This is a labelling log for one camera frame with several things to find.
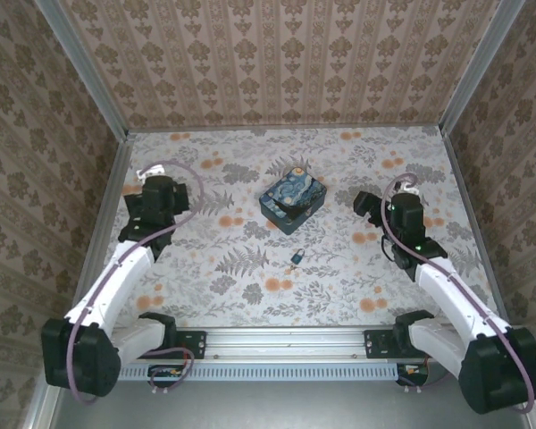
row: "blue box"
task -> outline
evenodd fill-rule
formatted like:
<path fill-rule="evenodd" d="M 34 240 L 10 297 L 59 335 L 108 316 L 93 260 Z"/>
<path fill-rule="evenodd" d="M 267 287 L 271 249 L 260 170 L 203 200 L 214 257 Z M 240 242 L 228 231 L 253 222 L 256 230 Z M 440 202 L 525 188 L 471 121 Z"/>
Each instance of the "blue box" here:
<path fill-rule="evenodd" d="M 294 232 L 323 205 L 327 189 L 296 167 L 260 197 L 260 209 L 286 235 Z"/>

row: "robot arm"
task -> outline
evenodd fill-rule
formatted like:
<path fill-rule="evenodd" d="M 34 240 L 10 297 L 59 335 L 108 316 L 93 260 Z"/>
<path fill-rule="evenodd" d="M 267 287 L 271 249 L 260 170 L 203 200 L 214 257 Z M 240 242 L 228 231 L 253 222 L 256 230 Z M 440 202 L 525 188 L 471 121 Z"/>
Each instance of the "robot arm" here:
<path fill-rule="evenodd" d="M 381 219 L 379 197 L 360 192 L 354 201 L 354 211 L 361 216 L 369 214 L 369 222 L 383 229 L 381 245 L 385 241 L 392 242 L 393 261 L 433 297 L 454 328 L 451 331 L 442 326 L 424 310 L 400 315 L 396 318 L 394 337 L 402 353 L 422 351 L 435 358 L 458 379 L 466 401 L 480 414 L 520 404 L 528 399 L 526 385 L 514 360 L 491 328 L 489 322 L 492 321 L 522 361 L 536 398 L 535 339 L 527 329 L 513 328 L 487 308 L 460 279 L 447 259 L 447 252 L 435 240 L 426 237 L 418 190 L 406 185 L 396 189 L 400 192 L 386 203 L 389 228 L 400 242 L 449 272 L 449 277 L 392 242 Z M 471 300 L 459 291 L 450 280 L 451 276 L 465 288 Z"/>
<path fill-rule="evenodd" d="M 64 319 L 50 319 L 42 328 L 42 351 L 48 384 L 69 387 L 66 354 L 71 331 L 77 329 L 73 345 L 73 373 L 79 391 L 105 396 L 117 383 L 121 366 L 152 349 L 174 345 L 173 317 L 145 313 L 129 328 L 113 334 L 119 312 L 138 280 L 150 270 L 163 249 L 171 244 L 173 231 L 145 245 L 138 242 L 175 224 L 174 215 L 188 210 L 185 185 L 164 176 L 162 166 L 139 178 L 141 194 L 128 195 L 128 224 L 121 230 L 113 256 L 84 297 Z M 104 279 L 113 271 L 107 282 Z M 94 303 L 88 303 L 96 296 Z M 79 323 L 81 315 L 87 312 Z"/>

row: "small box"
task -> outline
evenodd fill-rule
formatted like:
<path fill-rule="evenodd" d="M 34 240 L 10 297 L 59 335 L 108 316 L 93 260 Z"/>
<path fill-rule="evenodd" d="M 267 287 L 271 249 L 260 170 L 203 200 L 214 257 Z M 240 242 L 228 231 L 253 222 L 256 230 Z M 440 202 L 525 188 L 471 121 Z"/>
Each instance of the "small box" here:
<path fill-rule="evenodd" d="M 303 169 L 296 167 L 260 197 L 262 214 L 286 235 L 323 205 L 327 189 Z"/>

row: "floral tablecloth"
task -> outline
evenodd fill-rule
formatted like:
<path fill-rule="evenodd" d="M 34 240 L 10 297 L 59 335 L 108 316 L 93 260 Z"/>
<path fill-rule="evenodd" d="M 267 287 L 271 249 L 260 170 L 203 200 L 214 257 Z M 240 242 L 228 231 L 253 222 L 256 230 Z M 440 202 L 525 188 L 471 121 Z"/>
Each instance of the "floral tablecloth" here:
<path fill-rule="evenodd" d="M 391 179 L 420 179 L 428 234 L 463 279 L 495 308 L 442 138 L 436 127 L 231 130 L 143 133 L 123 194 L 140 191 L 135 171 L 161 159 L 191 165 L 203 177 L 201 212 L 131 293 L 118 325 L 158 311 L 180 326 L 391 324 L 434 301 L 381 253 L 380 231 L 353 213 L 359 190 L 381 194 Z M 259 196 L 292 167 L 327 187 L 324 206 L 290 236 L 260 213 Z M 188 184 L 190 174 L 167 167 Z M 121 199 L 106 259 L 128 219 Z M 290 259 L 306 252 L 296 269 Z"/>

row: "small padlock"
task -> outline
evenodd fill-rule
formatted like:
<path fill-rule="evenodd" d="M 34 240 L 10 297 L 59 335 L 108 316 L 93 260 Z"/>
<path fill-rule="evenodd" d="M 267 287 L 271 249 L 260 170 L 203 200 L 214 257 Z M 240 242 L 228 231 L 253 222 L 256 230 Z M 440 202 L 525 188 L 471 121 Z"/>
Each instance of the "small padlock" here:
<path fill-rule="evenodd" d="M 292 257 L 291 261 L 292 261 L 292 264 L 294 265 L 298 265 L 300 262 L 302 262 L 302 258 L 304 257 L 304 250 L 301 248 L 298 252 L 296 252 L 294 254 L 294 256 Z"/>

